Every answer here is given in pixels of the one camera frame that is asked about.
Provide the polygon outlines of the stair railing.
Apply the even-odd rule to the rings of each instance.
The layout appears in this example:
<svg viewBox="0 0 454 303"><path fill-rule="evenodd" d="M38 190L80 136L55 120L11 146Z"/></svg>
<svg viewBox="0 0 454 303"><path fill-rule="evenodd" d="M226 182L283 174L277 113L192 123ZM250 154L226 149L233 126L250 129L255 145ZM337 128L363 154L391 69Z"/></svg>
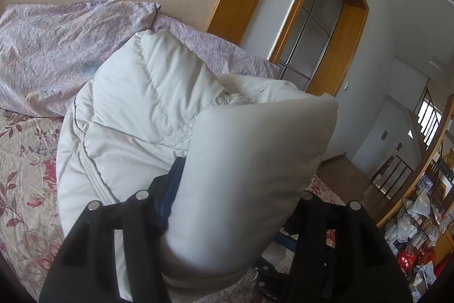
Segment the stair railing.
<svg viewBox="0 0 454 303"><path fill-rule="evenodd" d="M391 201L404 186L413 169L400 156L402 143L399 143L388 159L373 174L370 182L385 199Z"/></svg>

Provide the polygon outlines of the frosted glass door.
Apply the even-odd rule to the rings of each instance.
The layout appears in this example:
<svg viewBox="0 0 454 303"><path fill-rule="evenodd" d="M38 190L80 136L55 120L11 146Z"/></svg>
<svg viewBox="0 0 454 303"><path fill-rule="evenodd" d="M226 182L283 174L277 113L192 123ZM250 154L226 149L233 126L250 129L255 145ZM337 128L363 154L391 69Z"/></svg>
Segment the frosted glass door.
<svg viewBox="0 0 454 303"><path fill-rule="evenodd" d="M304 91L322 61L343 8L342 0L305 0L278 68L279 78Z"/></svg>

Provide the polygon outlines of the lilac pillow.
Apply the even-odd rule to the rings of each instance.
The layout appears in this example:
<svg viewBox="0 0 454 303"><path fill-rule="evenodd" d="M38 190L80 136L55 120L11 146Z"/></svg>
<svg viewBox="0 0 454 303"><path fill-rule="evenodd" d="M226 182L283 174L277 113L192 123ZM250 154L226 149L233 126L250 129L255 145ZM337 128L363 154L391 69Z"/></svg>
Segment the lilac pillow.
<svg viewBox="0 0 454 303"><path fill-rule="evenodd" d="M167 30L197 54L216 75L237 74L261 78L278 77L278 68L265 58L245 51L216 35L201 32L165 14L157 14L152 31Z"/></svg>
<svg viewBox="0 0 454 303"><path fill-rule="evenodd" d="M160 8L125 0L11 3L1 16L1 107L63 116L104 61L152 27Z"/></svg>

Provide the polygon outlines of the floral bed sheet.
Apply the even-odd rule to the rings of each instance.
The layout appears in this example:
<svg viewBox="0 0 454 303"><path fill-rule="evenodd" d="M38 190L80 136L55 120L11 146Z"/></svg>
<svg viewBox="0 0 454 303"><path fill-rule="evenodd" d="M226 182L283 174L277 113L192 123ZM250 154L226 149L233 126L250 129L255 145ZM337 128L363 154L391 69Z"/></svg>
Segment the floral bed sheet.
<svg viewBox="0 0 454 303"><path fill-rule="evenodd" d="M1 110L1 256L36 302L63 243L56 153L62 120Z"/></svg>

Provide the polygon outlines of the left lilac pillow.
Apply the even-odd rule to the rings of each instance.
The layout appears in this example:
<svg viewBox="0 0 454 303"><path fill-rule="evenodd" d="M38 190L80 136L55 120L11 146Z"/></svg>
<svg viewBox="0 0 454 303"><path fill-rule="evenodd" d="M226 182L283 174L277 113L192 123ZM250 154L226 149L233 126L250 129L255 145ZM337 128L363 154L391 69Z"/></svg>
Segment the left lilac pillow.
<svg viewBox="0 0 454 303"><path fill-rule="evenodd" d="M104 61L152 27L160 8L125 0L11 3L1 16L1 107L63 116Z"/></svg>

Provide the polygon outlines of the right lilac pillow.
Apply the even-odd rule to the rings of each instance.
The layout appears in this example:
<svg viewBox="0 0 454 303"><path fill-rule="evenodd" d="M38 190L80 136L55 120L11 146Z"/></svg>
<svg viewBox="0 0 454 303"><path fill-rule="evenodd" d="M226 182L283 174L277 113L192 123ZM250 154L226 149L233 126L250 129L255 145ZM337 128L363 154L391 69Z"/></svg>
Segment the right lilac pillow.
<svg viewBox="0 0 454 303"><path fill-rule="evenodd" d="M197 54L216 75L237 74L261 78L278 77L278 68L265 58L245 51L216 35L201 32L165 14L157 14L152 31L167 30Z"/></svg>

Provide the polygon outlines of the cluttered wooden shelf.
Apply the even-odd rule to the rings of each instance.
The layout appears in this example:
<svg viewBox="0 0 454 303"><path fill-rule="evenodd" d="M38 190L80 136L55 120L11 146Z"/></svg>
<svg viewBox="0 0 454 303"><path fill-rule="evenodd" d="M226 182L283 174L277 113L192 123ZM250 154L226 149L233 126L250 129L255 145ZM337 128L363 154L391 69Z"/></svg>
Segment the cluttered wooden shelf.
<svg viewBox="0 0 454 303"><path fill-rule="evenodd" d="M453 103L440 111L424 91L410 118L421 163L379 227L418 302L453 259Z"/></svg>

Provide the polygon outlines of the light grey down jacket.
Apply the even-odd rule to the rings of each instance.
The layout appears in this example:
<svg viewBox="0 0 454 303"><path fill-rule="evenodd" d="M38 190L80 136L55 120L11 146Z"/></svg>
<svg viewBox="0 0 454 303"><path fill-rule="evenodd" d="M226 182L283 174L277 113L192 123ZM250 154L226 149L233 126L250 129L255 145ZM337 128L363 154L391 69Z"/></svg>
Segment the light grey down jacket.
<svg viewBox="0 0 454 303"><path fill-rule="evenodd" d="M186 163L160 238L173 302L249 299L253 264L294 212L335 131L338 104L293 83L216 75L170 32L139 32L64 118L57 205L68 234L90 201L126 201Z"/></svg>

